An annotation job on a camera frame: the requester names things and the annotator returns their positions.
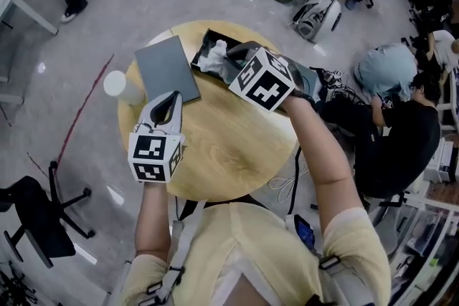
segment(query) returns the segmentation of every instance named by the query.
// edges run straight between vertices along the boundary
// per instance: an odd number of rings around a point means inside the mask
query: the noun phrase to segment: white tissue
[[[198,65],[202,72],[217,73],[225,83],[229,84],[228,71],[224,65],[224,57],[227,55],[227,43],[222,39],[217,40],[214,47],[209,50],[207,57],[200,56]]]

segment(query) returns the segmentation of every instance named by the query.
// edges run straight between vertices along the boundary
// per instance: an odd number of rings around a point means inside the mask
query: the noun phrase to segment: wooden tabletop
[[[148,45],[178,35],[191,62],[208,29],[241,42],[256,41],[277,52],[254,31],[227,21],[212,20],[172,27]],[[296,135],[290,120],[245,102],[219,80],[193,73],[201,98],[184,104],[182,133],[186,137],[186,148],[167,186],[168,192],[195,201],[226,201],[249,194],[274,177],[292,153]],[[126,74],[144,89],[136,61]],[[118,102],[118,123],[126,150],[129,133],[142,108]]]

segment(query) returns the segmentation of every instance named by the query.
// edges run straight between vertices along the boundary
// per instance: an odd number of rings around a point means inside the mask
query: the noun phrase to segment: red line on floor
[[[94,80],[93,87],[91,88],[91,91],[89,91],[89,93],[87,94],[87,96],[85,98],[85,101],[81,105],[80,109],[77,111],[77,114],[75,116],[75,119],[73,119],[73,122],[72,122],[72,124],[70,126],[70,129],[67,131],[67,135],[65,136],[64,143],[62,144],[62,147],[60,148],[59,157],[57,158],[57,167],[59,167],[60,160],[62,159],[62,156],[64,155],[65,149],[67,147],[67,144],[69,143],[69,139],[70,139],[70,136],[72,135],[73,128],[75,127],[75,124],[77,123],[78,119],[80,118],[81,112],[83,111],[83,108],[85,108],[87,100],[89,100],[89,97],[93,93],[93,90],[95,89],[95,86],[99,83],[100,79],[103,76],[103,73],[107,69],[108,65],[111,63],[111,61],[112,61],[114,56],[115,56],[115,54],[112,54],[110,59],[102,67],[101,71],[99,72],[99,75]]]
[[[3,116],[5,117],[5,120],[6,120],[6,122],[8,123],[8,126],[9,126],[10,128],[12,128],[13,125],[11,125],[11,123],[9,122],[8,116],[6,116],[5,110],[3,109],[3,106],[2,106],[2,105],[0,105],[0,110],[1,110],[1,113],[3,114]]]
[[[32,163],[40,170],[41,173],[43,173],[43,175],[45,175],[47,178],[49,178],[48,175],[42,170],[40,165],[37,162],[35,162],[35,160],[29,155],[29,152],[27,152],[27,157],[29,157],[29,160],[32,161]]]

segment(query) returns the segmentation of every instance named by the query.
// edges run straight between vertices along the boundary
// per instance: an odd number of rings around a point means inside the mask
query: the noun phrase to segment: harness
[[[197,204],[193,214],[187,217],[186,226],[183,222],[174,221],[173,233],[179,234],[177,249],[171,259],[167,273],[164,278],[147,289],[146,300],[140,301],[138,306],[174,306],[171,297],[172,289],[179,285],[181,278],[186,269],[184,263],[189,253],[191,241],[193,240],[199,223],[201,222],[202,213],[206,201],[200,201]],[[285,227],[288,231],[296,234],[293,225],[293,216],[287,216]],[[321,281],[324,302],[334,302],[340,306],[370,306],[374,305],[375,295],[372,294],[365,282],[358,273],[358,266],[343,263],[338,257],[325,257],[319,261],[319,279]],[[311,298],[306,304],[320,305],[317,296]]]

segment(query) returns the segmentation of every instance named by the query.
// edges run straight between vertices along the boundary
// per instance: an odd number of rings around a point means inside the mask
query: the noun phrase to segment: gray floor
[[[25,1],[53,24],[59,24],[64,0]],[[295,9],[273,0],[88,1],[88,8],[72,23],[60,25],[55,37],[18,11],[9,17],[13,31],[0,25],[1,62],[13,61],[11,81],[0,84],[0,93],[18,92],[25,98],[22,106],[2,105],[11,127],[0,116],[1,187],[30,175],[46,188],[46,177],[28,154],[46,170],[59,154],[77,110],[110,56],[114,54],[108,71],[125,70],[137,49],[174,25],[195,19],[233,21],[267,37],[292,59],[348,75],[352,64],[368,48],[416,34],[408,20],[406,0],[374,0],[376,5],[371,10],[363,5],[352,12],[344,9],[336,31],[319,48],[290,28]],[[290,177],[292,165],[293,157],[280,175]],[[93,258],[85,258],[80,252],[72,258],[53,260],[55,267],[46,269],[28,240],[23,239],[18,249],[24,263],[17,266],[55,302],[65,306],[101,305],[123,261],[132,257],[141,198],[141,188],[132,179],[118,132],[116,101],[104,94],[101,84],[75,126],[59,179],[64,199],[79,194],[86,186],[93,190],[89,201],[69,212],[85,228],[94,228],[97,236],[86,241],[68,229],[72,240]],[[254,195],[279,214],[287,211],[289,201],[279,204],[277,191],[265,187]],[[317,227],[316,215],[308,211],[312,200],[313,189],[305,174],[295,210]],[[18,226],[14,210],[1,214],[1,231],[14,233]],[[0,249],[2,261],[10,258],[2,236]]]

